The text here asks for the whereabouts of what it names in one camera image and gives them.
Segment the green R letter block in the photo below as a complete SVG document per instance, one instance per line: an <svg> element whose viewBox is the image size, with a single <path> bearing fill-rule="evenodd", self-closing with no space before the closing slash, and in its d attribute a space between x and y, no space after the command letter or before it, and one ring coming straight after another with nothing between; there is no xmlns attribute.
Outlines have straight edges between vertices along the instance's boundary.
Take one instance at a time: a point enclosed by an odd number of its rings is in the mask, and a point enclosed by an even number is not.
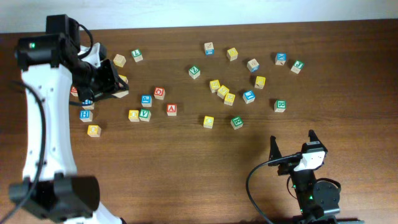
<svg viewBox="0 0 398 224"><path fill-rule="evenodd" d="M234 130L237 130L243 126L244 122L240 116L236 116L231 119L231 125Z"/></svg>

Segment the red A letter block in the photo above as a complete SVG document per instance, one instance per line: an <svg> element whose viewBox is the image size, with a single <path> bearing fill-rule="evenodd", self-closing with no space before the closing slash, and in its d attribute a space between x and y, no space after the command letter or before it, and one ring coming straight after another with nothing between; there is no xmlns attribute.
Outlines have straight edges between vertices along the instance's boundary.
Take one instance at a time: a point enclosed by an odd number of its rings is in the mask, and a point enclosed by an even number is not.
<svg viewBox="0 0 398 224"><path fill-rule="evenodd" d="M177 105L176 104L167 104L166 112L168 116L176 116L177 115Z"/></svg>

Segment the yellow C letter block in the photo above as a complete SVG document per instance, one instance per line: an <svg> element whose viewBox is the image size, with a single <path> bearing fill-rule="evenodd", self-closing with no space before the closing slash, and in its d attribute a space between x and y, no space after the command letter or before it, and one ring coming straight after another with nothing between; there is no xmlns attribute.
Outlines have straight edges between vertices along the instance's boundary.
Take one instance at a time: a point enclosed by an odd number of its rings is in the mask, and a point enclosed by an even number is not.
<svg viewBox="0 0 398 224"><path fill-rule="evenodd" d="M203 120L203 127L212 129L214 124L214 117L212 116L205 116Z"/></svg>

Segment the red I letter block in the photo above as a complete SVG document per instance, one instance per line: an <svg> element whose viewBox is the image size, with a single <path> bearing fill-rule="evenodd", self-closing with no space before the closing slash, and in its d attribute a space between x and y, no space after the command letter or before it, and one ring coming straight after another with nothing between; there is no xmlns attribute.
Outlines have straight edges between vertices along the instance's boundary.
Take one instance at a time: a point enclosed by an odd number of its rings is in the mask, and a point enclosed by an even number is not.
<svg viewBox="0 0 398 224"><path fill-rule="evenodd" d="M126 96L128 94L129 94L129 91L128 90L124 90L124 91L119 91L117 93L114 93L113 96L115 96L116 98L122 98L122 97L124 97L124 96Z"/></svg>

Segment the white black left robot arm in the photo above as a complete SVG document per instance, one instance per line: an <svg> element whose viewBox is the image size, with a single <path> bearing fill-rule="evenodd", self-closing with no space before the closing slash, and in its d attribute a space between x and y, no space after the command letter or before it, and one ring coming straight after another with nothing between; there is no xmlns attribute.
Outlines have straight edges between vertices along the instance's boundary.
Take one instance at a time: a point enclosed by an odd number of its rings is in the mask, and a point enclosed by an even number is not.
<svg viewBox="0 0 398 224"><path fill-rule="evenodd" d="M117 97L128 84L101 44L80 45L83 26L48 16L44 35L19 39L15 56L27 99L28 143L22 182L9 186L16 209L55 223L122 223L100 201L96 177L79 176L70 140L70 91L78 105Z"/></svg>

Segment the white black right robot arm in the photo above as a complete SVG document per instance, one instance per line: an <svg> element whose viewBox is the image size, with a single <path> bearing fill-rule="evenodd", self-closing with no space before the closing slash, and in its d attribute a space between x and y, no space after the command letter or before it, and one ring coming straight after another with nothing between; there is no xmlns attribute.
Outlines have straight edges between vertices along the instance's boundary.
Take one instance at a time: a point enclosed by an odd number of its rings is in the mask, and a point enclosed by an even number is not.
<svg viewBox="0 0 398 224"><path fill-rule="evenodd" d="M301 151L289 156L283 156L276 137L270 137L270 165L278 167L278 175L289 176L301 210L301 215L294 217L294 223L364 223L363 220L336 218L340 213L341 184L315 177L315 171L324 164L328 150L314 130L308 132L308 137L309 142L303 143Z"/></svg>

